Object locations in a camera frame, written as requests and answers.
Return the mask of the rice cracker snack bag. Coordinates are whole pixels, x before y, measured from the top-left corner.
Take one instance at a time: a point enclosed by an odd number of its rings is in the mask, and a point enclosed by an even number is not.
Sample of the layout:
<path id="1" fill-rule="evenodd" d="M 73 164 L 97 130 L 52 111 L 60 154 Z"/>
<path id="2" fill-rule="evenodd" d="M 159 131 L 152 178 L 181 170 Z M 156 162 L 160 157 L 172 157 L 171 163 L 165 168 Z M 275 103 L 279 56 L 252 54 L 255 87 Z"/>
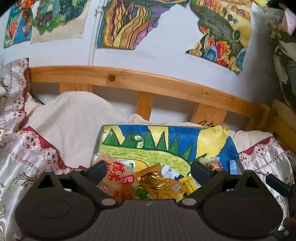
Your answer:
<path id="1" fill-rule="evenodd" d="M 135 172 L 130 165 L 103 153 L 98 155 L 95 163 L 98 161 L 104 161 L 107 166 L 106 176 L 97 185 L 100 190 L 114 198 L 118 203 L 125 199 L 137 198 Z"/>

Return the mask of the blue white snack packet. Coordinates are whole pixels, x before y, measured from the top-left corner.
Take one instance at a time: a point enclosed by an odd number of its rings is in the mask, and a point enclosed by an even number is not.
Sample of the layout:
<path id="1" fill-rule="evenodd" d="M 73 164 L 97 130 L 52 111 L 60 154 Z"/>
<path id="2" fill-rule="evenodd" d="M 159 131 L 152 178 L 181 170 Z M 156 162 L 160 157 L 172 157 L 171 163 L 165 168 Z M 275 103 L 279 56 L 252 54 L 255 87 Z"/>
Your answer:
<path id="1" fill-rule="evenodd" d="M 184 177 L 168 165 L 163 166 L 161 173 L 165 178 L 170 178 L 173 180 L 179 180 L 180 178 Z"/>

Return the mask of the brown nut snack packet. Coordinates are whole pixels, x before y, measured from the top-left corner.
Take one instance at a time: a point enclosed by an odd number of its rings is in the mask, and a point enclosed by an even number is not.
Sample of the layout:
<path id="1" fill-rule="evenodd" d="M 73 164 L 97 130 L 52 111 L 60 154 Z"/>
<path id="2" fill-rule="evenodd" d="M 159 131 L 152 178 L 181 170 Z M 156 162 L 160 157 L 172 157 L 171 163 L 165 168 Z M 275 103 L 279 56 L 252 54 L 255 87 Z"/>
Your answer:
<path id="1" fill-rule="evenodd" d="M 202 163 L 211 170 L 224 169 L 220 162 L 220 157 L 201 158 L 200 163 Z"/>

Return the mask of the yellow snack bar packet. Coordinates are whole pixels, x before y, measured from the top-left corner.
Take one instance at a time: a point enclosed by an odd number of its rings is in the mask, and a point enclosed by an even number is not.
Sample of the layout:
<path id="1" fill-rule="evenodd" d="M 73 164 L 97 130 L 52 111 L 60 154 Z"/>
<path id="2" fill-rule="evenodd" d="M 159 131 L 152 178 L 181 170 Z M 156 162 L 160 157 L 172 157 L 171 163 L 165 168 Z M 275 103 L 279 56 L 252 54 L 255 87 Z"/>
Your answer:
<path id="1" fill-rule="evenodd" d="M 192 176 L 180 178 L 179 182 L 187 187 L 186 195 L 192 194 L 201 187 L 201 185 Z"/>

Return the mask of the colourful painted tray box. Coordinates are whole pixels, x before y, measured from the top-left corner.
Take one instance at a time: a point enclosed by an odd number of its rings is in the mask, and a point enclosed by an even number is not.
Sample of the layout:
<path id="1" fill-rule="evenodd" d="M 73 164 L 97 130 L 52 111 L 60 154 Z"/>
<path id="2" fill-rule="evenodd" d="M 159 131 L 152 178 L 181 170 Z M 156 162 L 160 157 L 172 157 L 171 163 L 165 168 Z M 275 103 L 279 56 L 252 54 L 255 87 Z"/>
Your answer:
<path id="1" fill-rule="evenodd" d="M 191 165 L 201 158 L 220 157 L 226 171 L 238 159 L 232 138 L 221 126 L 103 126 L 94 149 L 95 161 L 102 153 L 130 165 L 135 173 L 160 164 L 162 168 L 170 166 L 184 177 L 192 176 Z M 152 199 L 137 178 L 135 184 L 136 199 Z"/>

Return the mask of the gold foil snack packet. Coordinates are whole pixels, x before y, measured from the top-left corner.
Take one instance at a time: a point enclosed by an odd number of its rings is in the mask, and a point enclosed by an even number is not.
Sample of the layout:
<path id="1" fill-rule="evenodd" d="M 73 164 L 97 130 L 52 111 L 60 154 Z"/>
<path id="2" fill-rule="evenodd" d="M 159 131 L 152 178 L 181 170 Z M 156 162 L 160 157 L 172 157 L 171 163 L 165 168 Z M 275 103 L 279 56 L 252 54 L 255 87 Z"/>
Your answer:
<path id="1" fill-rule="evenodd" d="M 178 200 L 188 191 L 185 184 L 162 175 L 160 164 L 148 167 L 136 173 L 138 183 L 154 200 Z"/>

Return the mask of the cream pillow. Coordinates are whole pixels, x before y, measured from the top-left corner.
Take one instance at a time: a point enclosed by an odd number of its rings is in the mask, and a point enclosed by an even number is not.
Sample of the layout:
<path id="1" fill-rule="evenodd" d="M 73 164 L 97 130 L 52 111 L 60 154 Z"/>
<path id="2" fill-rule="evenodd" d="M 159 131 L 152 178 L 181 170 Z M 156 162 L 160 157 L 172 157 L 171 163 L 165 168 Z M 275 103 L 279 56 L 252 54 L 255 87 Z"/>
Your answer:
<path id="1" fill-rule="evenodd" d="M 30 126 L 59 152 L 72 168 L 89 167 L 98 133 L 103 125 L 147 124 L 137 114 L 124 115 L 105 99 L 84 91 L 69 91 L 41 105 L 27 95 Z"/>

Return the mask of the camouflage fabric pile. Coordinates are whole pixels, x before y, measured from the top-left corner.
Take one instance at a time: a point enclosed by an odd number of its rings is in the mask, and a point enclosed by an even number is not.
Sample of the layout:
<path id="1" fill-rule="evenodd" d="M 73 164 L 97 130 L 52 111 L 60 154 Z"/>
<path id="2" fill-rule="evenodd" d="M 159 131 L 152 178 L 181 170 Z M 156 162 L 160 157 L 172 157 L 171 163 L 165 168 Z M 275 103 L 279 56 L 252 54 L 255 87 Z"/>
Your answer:
<path id="1" fill-rule="evenodd" d="M 285 6 L 269 8 L 268 14 L 274 67 L 283 99 L 295 108 L 295 13 Z"/>

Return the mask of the wooden bed frame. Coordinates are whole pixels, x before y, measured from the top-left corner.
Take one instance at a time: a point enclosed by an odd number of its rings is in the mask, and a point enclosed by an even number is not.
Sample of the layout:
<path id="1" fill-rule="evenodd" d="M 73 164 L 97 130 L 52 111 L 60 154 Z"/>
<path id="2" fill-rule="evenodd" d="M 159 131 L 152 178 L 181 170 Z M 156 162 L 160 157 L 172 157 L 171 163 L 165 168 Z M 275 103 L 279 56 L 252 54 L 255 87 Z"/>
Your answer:
<path id="1" fill-rule="evenodd" d="M 29 68 L 31 82 L 57 83 L 61 93 L 92 92 L 93 86 L 122 88 L 138 92 L 136 113 L 149 120 L 155 95 L 196 103 L 192 123 L 220 125 L 228 112 L 250 119 L 246 128 L 272 133 L 295 151 L 295 112 L 274 100 L 272 106 L 255 104 L 197 83 L 152 73 L 99 66 L 43 66 Z"/>

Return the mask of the right landscape wall drawing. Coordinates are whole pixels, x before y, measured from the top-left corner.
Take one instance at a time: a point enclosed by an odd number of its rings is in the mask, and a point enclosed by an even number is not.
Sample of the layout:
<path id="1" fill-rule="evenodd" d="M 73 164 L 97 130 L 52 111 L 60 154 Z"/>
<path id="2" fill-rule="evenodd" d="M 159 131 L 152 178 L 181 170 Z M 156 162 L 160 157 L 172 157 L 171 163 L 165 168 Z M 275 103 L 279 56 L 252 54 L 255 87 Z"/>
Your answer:
<path id="1" fill-rule="evenodd" d="M 186 53 L 241 72 L 251 36 L 252 1 L 191 1 L 202 37 Z"/>

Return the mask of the middle swirly wall drawing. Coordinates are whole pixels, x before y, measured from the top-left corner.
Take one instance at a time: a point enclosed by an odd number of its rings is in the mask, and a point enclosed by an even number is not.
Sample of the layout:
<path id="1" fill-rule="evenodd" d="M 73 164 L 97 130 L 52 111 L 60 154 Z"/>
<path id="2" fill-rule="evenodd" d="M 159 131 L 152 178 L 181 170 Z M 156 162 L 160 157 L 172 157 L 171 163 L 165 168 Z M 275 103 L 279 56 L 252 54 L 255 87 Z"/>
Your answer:
<path id="1" fill-rule="evenodd" d="M 97 47 L 134 50 L 156 28 L 161 14 L 188 1 L 107 1 L 98 32 Z"/>

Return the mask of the left cartoon wall drawing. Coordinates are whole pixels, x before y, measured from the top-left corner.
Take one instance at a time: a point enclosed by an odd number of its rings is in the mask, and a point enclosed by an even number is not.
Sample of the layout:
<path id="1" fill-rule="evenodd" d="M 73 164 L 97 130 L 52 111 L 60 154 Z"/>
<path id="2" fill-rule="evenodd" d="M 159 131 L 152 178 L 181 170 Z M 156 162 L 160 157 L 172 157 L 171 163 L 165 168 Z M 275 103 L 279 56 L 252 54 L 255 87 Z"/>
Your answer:
<path id="1" fill-rule="evenodd" d="M 29 41 L 31 44 L 46 41 L 82 38 L 91 1 L 55 0 L 16 1 L 11 8 L 4 32 L 3 47 Z"/>

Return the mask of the white pipe on wall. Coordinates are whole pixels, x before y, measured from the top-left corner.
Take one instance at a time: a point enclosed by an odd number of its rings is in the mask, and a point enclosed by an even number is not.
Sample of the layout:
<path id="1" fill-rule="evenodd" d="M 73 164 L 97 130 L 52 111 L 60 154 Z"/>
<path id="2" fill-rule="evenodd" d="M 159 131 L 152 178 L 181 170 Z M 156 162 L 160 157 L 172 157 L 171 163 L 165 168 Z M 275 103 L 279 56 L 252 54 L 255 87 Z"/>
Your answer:
<path id="1" fill-rule="evenodd" d="M 98 37 L 99 28 L 100 28 L 102 14 L 105 9 L 105 4 L 106 4 L 106 1 L 100 0 L 99 4 L 95 10 L 95 21 L 94 21 L 93 31 L 92 31 L 92 35 L 91 35 L 89 58 L 88 58 L 88 65 L 89 66 L 92 66 L 94 63 L 97 37 Z"/>

